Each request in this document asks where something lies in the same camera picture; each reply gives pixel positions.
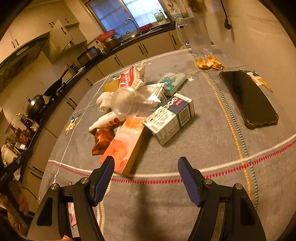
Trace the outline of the red brown snack bag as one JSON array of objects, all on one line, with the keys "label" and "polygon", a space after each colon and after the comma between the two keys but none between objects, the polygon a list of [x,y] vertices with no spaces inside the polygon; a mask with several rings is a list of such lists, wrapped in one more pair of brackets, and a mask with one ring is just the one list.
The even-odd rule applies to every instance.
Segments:
[{"label": "red brown snack bag", "polygon": [[95,128],[90,131],[95,138],[95,145],[92,148],[92,155],[103,155],[114,138],[114,131],[112,128]]}]

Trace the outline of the orange carton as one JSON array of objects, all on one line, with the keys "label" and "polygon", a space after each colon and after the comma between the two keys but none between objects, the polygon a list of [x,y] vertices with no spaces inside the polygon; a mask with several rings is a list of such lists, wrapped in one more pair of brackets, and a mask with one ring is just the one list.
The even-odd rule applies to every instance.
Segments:
[{"label": "orange carton", "polygon": [[145,117],[131,117],[117,131],[111,144],[99,160],[102,164],[106,157],[114,158],[115,173],[127,177],[137,158],[144,137]]}]

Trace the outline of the white tube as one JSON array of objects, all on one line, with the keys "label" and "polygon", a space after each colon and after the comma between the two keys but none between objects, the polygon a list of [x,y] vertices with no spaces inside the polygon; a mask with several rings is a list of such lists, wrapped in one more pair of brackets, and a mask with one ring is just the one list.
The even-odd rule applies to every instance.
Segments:
[{"label": "white tube", "polygon": [[120,123],[121,120],[117,117],[117,115],[111,111],[103,116],[101,116],[92,126],[89,127],[89,131],[93,131],[96,128],[108,128]]}]

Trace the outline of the white blue medicine box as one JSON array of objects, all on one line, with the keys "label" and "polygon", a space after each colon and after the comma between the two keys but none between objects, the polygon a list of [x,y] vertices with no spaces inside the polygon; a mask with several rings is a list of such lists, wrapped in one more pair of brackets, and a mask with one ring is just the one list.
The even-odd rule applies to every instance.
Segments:
[{"label": "white blue medicine box", "polygon": [[143,124],[161,145],[167,143],[195,115],[193,100],[175,93]]}]

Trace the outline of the teal tissue pack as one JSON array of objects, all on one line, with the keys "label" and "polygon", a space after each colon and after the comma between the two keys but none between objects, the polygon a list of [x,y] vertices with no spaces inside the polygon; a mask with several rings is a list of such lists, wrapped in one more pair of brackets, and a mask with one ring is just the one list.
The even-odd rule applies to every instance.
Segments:
[{"label": "teal tissue pack", "polygon": [[167,73],[159,80],[159,83],[166,84],[165,96],[172,96],[177,92],[186,79],[185,73]]}]

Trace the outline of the white long medicine box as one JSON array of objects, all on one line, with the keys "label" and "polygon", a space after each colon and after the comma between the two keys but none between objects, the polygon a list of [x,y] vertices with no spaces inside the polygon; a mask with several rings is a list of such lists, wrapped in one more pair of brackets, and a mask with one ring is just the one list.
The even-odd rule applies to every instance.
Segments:
[{"label": "white long medicine box", "polygon": [[164,103],[167,101],[165,96],[166,83],[157,83],[142,86],[138,92],[147,100],[153,102]]}]

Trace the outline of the red white plastic bag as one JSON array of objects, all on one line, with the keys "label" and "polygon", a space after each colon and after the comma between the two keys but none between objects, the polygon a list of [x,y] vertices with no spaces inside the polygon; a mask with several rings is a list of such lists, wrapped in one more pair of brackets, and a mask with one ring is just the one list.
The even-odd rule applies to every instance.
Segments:
[{"label": "red white plastic bag", "polygon": [[145,65],[137,64],[131,66],[124,73],[112,78],[112,82],[118,82],[118,87],[132,87],[137,89],[143,84]]}]

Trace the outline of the kitchen faucet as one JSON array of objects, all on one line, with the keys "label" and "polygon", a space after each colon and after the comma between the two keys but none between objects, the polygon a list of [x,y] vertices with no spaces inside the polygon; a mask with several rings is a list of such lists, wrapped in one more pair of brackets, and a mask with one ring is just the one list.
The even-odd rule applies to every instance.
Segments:
[{"label": "kitchen faucet", "polygon": [[126,25],[128,25],[129,22],[131,22],[131,23],[134,25],[134,27],[135,27],[136,30],[137,30],[137,33],[141,35],[142,33],[141,33],[140,29],[139,29],[138,24],[135,22],[135,20],[133,20],[133,19],[131,19],[131,18],[125,20],[125,24],[126,24]]}]

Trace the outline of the lidded steel pot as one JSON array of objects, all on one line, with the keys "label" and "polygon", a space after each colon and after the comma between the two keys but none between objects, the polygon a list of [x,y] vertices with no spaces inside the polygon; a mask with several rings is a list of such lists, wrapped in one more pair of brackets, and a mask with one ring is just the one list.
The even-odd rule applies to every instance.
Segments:
[{"label": "lidded steel pot", "polygon": [[37,94],[34,98],[30,99],[28,94],[26,95],[28,102],[26,115],[31,120],[35,120],[45,106],[45,100],[43,96],[43,94]]}]

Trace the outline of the black range hood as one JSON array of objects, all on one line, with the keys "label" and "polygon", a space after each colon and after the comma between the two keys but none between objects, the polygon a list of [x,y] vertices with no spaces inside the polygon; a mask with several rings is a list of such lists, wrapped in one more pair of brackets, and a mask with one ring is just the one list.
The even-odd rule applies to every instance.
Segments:
[{"label": "black range hood", "polygon": [[50,34],[46,33],[23,44],[1,63],[1,92],[28,65],[38,58]]}]

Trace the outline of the orange peel pieces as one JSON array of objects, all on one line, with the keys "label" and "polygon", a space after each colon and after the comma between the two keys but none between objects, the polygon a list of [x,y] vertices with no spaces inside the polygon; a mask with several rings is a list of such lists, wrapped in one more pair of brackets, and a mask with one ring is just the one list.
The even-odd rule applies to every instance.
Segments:
[{"label": "orange peel pieces", "polygon": [[208,69],[222,70],[224,68],[222,62],[217,61],[214,55],[210,55],[205,58],[200,57],[197,60],[196,65],[199,69],[203,69],[203,70],[208,70]]}]

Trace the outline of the red basin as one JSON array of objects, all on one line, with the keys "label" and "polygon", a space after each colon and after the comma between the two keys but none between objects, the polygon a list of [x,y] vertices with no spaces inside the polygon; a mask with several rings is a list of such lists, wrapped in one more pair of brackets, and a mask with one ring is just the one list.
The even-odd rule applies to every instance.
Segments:
[{"label": "red basin", "polygon": [[116,31],[112,29],[99,35],[97,40],[101,43],[104,43],[108,38],[113,37],[115,34],[116,34]]}]

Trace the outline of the clear glass pitcher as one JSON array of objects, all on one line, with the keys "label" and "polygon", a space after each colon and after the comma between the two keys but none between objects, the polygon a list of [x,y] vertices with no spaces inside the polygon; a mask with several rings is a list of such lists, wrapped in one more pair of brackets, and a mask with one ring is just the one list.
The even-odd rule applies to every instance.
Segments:
[{"label": "clear glass pitcher", "polygon": [[195,57],[206,57],[213,54],[203,16],[179,19],[176,21],[176,31],[180,42],[186,48],[190,48]]}]

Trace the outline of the window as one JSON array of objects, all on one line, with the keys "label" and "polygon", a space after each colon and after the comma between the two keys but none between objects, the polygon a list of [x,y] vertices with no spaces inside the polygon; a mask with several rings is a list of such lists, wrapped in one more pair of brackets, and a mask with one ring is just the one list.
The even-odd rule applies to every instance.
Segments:
[{"label": "window", "polygon": [[131,22],[125,24],[126,19],[135,20],[139,28],[148,24],[156,25],[158,22],[154,13],[162,11],[167,21],[170,20],[161,1],[97,0],[86,1],[85,6],[104,32],[114,29],[122,36],[136,30]]}]

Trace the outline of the green detergent bottle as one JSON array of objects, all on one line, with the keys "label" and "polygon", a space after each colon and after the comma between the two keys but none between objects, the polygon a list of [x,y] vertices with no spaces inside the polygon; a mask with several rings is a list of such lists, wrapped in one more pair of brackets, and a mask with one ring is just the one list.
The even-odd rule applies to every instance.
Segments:
[{"label": "green detergent bottle", "polygon": [[159,25],[163,25],[168,22],[162,11],[158,11],[157,13],[154,13],[154,17],[156,18],[156,21],[158,22]]}]

